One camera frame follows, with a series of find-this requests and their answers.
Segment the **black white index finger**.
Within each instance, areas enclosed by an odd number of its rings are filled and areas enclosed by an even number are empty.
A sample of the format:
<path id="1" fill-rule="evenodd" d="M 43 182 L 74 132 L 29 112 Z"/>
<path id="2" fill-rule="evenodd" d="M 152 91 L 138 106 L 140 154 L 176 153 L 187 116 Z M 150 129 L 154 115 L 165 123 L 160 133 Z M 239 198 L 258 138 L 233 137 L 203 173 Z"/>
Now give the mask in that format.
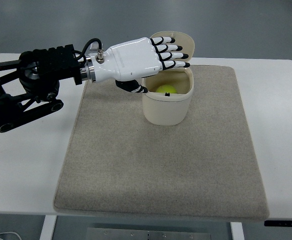
<path id="1" fill-rule="evenodd" d="M 176 69 L 176 68 L 188 68 L 190 64 L 184 61 L 175 61 L 175 60 L 166 60 L 161 61 L 161 71 L 169 70 L 169 69 Z"/>

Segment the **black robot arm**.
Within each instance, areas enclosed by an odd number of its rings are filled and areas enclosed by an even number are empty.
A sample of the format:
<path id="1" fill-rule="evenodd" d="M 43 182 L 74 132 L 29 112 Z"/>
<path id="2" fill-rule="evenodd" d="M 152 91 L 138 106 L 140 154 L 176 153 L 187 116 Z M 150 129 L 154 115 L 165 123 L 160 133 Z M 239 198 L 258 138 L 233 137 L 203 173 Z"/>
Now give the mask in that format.
<path id="1" fill-rule="evenodd" d="M 95 53 L 87 54 L 87 46 L 78 51 L 69 44 L 26 51 L 17 60 L 0 62 L 0 133 L 60 110 L 61 80 L 73 78 L 80 85 L 114 79 L 127 92 L 145 94 L 147 88 L 138 83 L 139 78 L 189 67 L 189 55 L 169 36 L 143 37 L 107 50 L 98 38 L 90 43 L 98 44 Z"/>

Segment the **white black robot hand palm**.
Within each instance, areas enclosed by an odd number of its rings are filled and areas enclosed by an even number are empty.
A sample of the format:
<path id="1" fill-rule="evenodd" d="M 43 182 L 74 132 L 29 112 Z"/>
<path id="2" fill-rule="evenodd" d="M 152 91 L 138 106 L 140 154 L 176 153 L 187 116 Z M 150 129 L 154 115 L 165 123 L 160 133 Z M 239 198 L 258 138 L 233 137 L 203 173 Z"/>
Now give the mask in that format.
<path id="1" fill-rule="evenodd" d="M 113 45 L 107 50 L 94 49 L 86 55 L 80 69 L 84 81 L 102 82 L 115 79 L 127 82 L 157 74 L 161 61 L 147 37 Z"/>

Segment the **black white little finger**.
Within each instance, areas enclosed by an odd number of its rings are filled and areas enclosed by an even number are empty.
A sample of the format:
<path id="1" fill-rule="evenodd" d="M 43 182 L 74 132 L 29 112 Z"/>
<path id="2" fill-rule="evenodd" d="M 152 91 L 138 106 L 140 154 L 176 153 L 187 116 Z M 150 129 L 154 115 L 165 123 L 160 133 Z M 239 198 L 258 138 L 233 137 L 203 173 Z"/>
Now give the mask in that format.
<path id="1" fill-rule="evenodd" d="M 174 38 L 167 37 L 167 36 L 154 37 L 154 38 L 151 38 L 150 40 L 151 40 L 152 45 L 163 45 L 166 43 L 175 43 Z"/>

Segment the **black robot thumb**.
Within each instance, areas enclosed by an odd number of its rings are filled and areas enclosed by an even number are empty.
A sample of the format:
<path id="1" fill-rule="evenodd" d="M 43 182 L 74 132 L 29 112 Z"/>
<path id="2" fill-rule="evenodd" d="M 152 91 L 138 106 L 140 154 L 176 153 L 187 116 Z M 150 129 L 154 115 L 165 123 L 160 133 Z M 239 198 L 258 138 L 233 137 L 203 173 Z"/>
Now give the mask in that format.
<path id="1" fill-rule="evenodd" d="M 130 93 L 148 93 L 148 89 L 145 86 L 140 85 L 135 79 L 130 81 L 118 81 L 115 80 L 116 86 L 120 89 Z"/>

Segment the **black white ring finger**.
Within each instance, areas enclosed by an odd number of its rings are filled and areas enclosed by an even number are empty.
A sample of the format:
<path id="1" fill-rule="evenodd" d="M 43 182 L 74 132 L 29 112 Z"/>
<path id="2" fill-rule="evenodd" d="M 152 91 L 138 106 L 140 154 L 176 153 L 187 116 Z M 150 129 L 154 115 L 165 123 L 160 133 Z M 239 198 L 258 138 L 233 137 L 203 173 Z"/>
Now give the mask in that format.
<path id="1" fill-rule="evenodd" d="M 154 48 L 157 53 L 166 53 L 171 51 L 181 51 L 183 49 L 182 46 L 174 45 L 174 44 L 161 44 L 154 45 Z"/>

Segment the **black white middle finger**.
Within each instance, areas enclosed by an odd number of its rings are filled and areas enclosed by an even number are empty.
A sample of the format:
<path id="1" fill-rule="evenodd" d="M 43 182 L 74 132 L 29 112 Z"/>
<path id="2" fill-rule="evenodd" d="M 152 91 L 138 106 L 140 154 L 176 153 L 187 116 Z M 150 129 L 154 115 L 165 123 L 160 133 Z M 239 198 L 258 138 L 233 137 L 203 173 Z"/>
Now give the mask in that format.
<path id="1" fill-rule="evenodd" d="M 158 59 L 161 62 L 164 61 L 186 61 L 189 58 L 189 55 L 186 53 L 182 52 L 162 52 L 162 53 L 157 53 Z"/>

